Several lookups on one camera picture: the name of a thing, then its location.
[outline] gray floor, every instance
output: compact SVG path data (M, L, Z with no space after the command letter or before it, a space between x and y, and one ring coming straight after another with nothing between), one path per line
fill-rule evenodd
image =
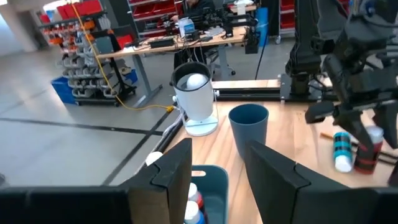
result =
M268 45L258 79L277 78L284 72L292 45L291 40ZM227 57L236 71L231 80L254 79L259 54L245 55L244 48L235 46L227 49ZM131 111L113 106L64 105L50 85L52 79L60 76L61 71L55 68L55 60L59 58L56 48L0 58L0 119L150 130L165 113L158 108ZM125 59L133 67L132 60ZM172 104L174 91L169 81L173 55L149 55L143 62L152 86L164 86L151 103ZM139 86L137 96L126 104L132 106L141 93ZM158 131L163 131L177 115L176 111L172 112ZM144 134L12 121L0 121L0 127L0 173L6 176L9 185L18 186L101 185L144 137ZM134 175L159 140L160 136L151 136L110 184L120 184Z

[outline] storage rack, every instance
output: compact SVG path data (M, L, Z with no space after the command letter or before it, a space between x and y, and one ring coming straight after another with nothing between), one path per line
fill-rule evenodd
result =
M182 13L182 1L175 0L127 0L140 38L166 34L160 18Z
M46 23L40 28L43 29L44 34L49 35L53 44L58 44L61 47L63 56L57 62L57 66L63 69L62 76L68 79L68 85L72 88L76 104L80 106L82 103L99 103L119 106L116 96L120 100L124 100L131 92L135 94L136 87L127 86L118 70L118 66L125 67L124 61L101 60L103 70L115 90L111 91L94 58L93 51L98 52L96 44L93 44L94 48L92 49L76 17L69 18L60 8L58 11L64 20ZM92 42L94 42L94 38L90 33L102 29L100 17L104 14L105 12L101 9L101 12L81 16Z
M339 0L346 11L349 11L349 0ZM295 32L295 12L294 0L279 0L279 35L275 38L275 43L280 44L281 35L294 34Z

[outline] blue cup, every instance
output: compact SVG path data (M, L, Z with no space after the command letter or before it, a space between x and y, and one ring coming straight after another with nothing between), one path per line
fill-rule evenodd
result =
M239 155L244 159L246 141L266 144L268 110L257 104L245 104L233 108L228 115Z

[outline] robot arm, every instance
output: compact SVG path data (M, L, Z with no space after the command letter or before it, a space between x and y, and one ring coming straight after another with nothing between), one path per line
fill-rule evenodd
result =
M323 62L323 68L330 77L340 104L334 106L332 102L321 102L312 105L305 117L307 123L317 123L332 115L335 119L334 125L341 126L372 150L371 138L360 116L363 110L373 109L373 121L384 130L384 138L391 147L397 148L398 66L394 62L388 67L373 70L365 68L365 62L374 54L380 59L386 59L389 51L387 42L392 38L394 27L386 18L396 17L398 4L396 0L363 0L361 3L365 7L359 9L365 8L365 11L359 10L357 14L351 14L338 37L333 35L334 49ZM329 3L318 1L320 18L322 15L332 15L331 12L323 14L324 4ZM330 38L329 34L335 33L338 26L334 30L333 27L329 28L324 29L321 25L320 33L325 32L325 36Z

